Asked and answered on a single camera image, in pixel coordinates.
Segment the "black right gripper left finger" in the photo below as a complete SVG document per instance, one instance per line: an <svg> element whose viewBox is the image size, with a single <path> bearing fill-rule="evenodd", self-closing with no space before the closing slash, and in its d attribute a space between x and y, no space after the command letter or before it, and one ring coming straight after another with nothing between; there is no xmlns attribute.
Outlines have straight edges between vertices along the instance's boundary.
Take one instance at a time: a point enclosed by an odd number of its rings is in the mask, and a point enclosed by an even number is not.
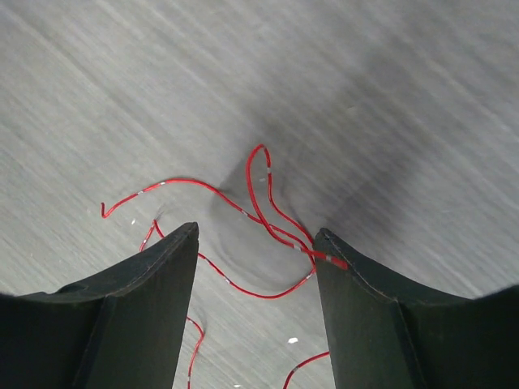
<svg viewBox="0 0 519 389"><path fill-rule="evenodd" d="M2 295L2 387L172 387L198 249L190 222L55 293Z"/></svg>

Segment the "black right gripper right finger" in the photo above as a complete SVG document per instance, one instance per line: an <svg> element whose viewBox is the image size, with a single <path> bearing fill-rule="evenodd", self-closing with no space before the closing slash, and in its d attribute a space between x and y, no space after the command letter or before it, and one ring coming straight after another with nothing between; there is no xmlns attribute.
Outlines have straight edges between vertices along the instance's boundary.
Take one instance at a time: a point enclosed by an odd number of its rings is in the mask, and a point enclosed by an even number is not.
<svg viewBox="0 0 519 389"><path fill-rule="evenodd" d="M377 263L321 229L314 247L338 388L515 388L518 288L469 299Z"/></svg>

